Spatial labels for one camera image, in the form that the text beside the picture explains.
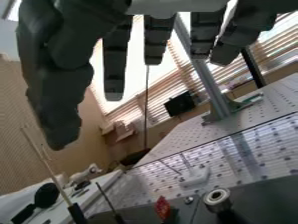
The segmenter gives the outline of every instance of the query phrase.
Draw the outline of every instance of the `wall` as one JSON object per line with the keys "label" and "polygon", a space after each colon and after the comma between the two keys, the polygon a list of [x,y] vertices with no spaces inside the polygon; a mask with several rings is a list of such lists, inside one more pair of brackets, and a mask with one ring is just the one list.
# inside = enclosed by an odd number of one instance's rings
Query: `wall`
{"label": "wall", "polygon": [[[264,75],[264,79],[267,84],[275,82],[276,80],[284,78],[298,71],[298,62],[287,64],[283,67],[279,67],[270,71],[268,74]],[[236,87],[232,91],[228,92],[227,96],[231,99],[240,97],[248,92],[254,91],[256,86],[254,81],[244,83],[242,86]],[[160,124],[147,129],[147,145],[150,148],[155,146],[155,144],[160,141],[164,135],[170,132],[170,130],[175,127],[175,125],[194,116],[204,113],[210,109],[208,102],[202,103],[196,106],[191,111],[183,113],[179,117],[170,118]],[[121,160],[127,154],[142,150],[142,133],[129,137],[114,145],[109,146],[109,150],[113,153],[113,158],[115,160]]]}
{"label": "wall", "polygon": [[4,20],[10,0],[0,0],[0,54],[5,54],[11,60],[18,60],[15,47],[17,23]]}
{"label": "wall", "polygon": [[[39,146],[42,143],[46,146],[23,96],[25,89],[19,63],[6,62],[0,58],[0,195],[47,177],[19,132],[19,128],[26,125],[35,144]],[[54,172],[66,172],[67,175],[85,169],[93,162],[103,169],[110,163],[110,155],[98,130],[99,111],[89,90],[78,110],[82,118],[79,139],[62,151],[46,149]]]}

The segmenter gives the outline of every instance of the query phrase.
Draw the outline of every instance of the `window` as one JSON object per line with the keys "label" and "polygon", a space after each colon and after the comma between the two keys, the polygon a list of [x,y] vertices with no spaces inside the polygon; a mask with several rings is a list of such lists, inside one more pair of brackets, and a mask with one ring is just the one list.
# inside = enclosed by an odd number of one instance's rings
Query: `window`
{"label": "window", "polygon": [[[133,33],[129,43],[127,68],[126,68],[126,88],[123,99],[119,102],[106,102],[102,92],[102,55],[101,46],[95,48],[91,57],[95,75],[91,83],[93,92],[98,99],[98,104],[110,122],[123,120],[126,123],[143,119],[143,89],[145,89],[145,64],[143,54],[143,25],[142,17],[134,22]],[[190,19],[188,13],[182,13],[182,19]],[[271,63],[279,56],[296,48],[296,12],[282,14],[271,31],[263,32],[255,44],[250,46],[255,60],[260,68]],[[208,69],[218,85],[227,83],[239,76],[248,77],[248,70],[239,55],[232,63],[226,67],[212,65],[207,62]],[[164,58],[159,66],[150,66],[150,87],[147,103],[147,120],[150,124],[156,124],[168,118],[163,108],[163,103],[168,98],[175,97],[184,91],[190,91],[194,96],[203,98],[204,88],[198,75],[191,66],[180,42],[172,31]]]}
{"label": "window", "polygon": [[10,21],[18,21],[18,8],[19,8],[21,0],[14,0],[11,3],[10,10],[7,11],[6,19]]}

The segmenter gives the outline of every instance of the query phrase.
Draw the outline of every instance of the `red object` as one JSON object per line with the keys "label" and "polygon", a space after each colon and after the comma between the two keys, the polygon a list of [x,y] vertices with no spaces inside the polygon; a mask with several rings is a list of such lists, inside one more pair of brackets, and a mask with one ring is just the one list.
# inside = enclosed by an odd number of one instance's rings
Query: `red object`
{"label": "red object", "polygon": [[155,202],[154,208],[160,220],[164,221],[170,215],[170,203],[166,201],[164,197],[159,197]]}

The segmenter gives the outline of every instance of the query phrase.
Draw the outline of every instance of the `cable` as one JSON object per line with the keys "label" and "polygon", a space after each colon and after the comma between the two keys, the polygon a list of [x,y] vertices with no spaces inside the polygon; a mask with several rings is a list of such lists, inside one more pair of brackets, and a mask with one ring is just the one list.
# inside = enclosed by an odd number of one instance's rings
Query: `cable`
{"label": "cable", "polygon": [[147,118],[147,85],[149,85],[149,65],[146,65],[146,85],[145,85],[145,107],[143,107],[143,150],[147,148],[147,131],[146,131],[146,118]]}

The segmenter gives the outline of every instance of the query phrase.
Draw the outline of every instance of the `window blind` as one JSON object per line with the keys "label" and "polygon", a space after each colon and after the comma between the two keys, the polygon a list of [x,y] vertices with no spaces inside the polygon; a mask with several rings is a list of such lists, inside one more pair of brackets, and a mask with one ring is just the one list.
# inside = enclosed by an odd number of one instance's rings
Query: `window blind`
{"label": "window blind", "polygon": [[[255,60],[262,71],[264,72],[266,69],[263,68],[266,68],[267,63],[271,63],[271,61],[274,61],[278,57],[286,55],[288,52],[296,49],[296,20],[296,12],[279,15],[274,28],[270,31],[262,32],[258,41],[250,46]],[[138,16],[137,19],[134,17],[134,23],[138,24],[138,29],[142,29],[143,25],[141,16]],[[133,62],[134,58],[142,57],[142,53],[139,55],[134,52],[134,54],[130,56]],[[150,124],[156,124],[168,118],[167,112],[163,107],[163,103],[168,100],[168,98],[175,97],[184,91],[190,91],[190,93],[199,96],[204,91],[199,77],[194,71],[188,57],[174,31],[167,43],[164,57],[167,59],[162,61],[162,65],[159,66],[159,68],[158,66],[150,66],[150,87],[147,102],[147,121],[150,122]],[[98,65],[101,63],[101,60],[102,58],[99,58],[97,55],[97,67],[99,67],[99,69],[102,70],[102,65]],[[208,63],[208,61],[206,61],[206,64],[218,85],[224,84],[235,77],[248,73],[240,55],[226,67],[212,65]],[[145,69],[139,73],[135,73],[133,72],[133,70],[126,69],[126,75],[129,75],[129,73],[131,73],[130,77],[134,78],[137,77],[137,75],[145,76]],[[101,83],[102,85],[102,80],[99,80],[98,77],[99,76],[97,76],[95,81],[97,87],[95,85],[93,85],[93,92],[98,92],[98,83]],[[110,120],[110,122],[122,120],[125,123],[129,123],[134,120],[139,120],[139,118],[143,119],[145,79],[135,85],[138,85],[139,91],[134,91],[130,97],[127,97],[125,101],[117,102],[117,105],[113,107],[109,106],[110,102],[105,102],[102,100],[103,93],[101,87],[101,95],[99,97],[97,97],[97,100],[99,108],[102,109],[106,119]]]}

